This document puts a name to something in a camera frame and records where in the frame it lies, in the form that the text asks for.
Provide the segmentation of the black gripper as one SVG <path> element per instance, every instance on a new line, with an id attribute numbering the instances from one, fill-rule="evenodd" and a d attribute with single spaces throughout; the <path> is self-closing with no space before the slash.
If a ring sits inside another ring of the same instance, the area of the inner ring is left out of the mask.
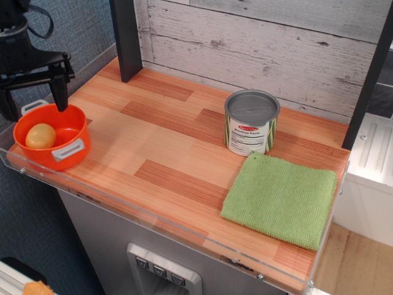
<path id="1" fill-rule="evenodd" d="M 59 112 L 68 107 L 66 83 L 75 78 L 71 55 L 33 47 L 26 31 L 1 33 L 1 114 L 17 122 L 18 110 L 10 90 L 49 83 Z"/>

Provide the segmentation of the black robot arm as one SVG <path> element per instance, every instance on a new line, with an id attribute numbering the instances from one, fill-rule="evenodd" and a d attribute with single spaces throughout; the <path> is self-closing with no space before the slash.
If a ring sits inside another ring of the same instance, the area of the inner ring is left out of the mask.
<path id="1" fill-rule="evenodd" d="M 63 112 L 68 108 L 67 84 L 75 78 L 69 53 L 44 51 L 32 45 L 29 33 L 47 39 L 54 24 L 50 18 L 48 31 L 40 35 L 25 17 L 30 10 L 49 16 L 29 1 L 1 1 L 1 115 L 12 122 L 19 120 L 19 113 L 11 91 L 49 84 L 57 109 Z"/>

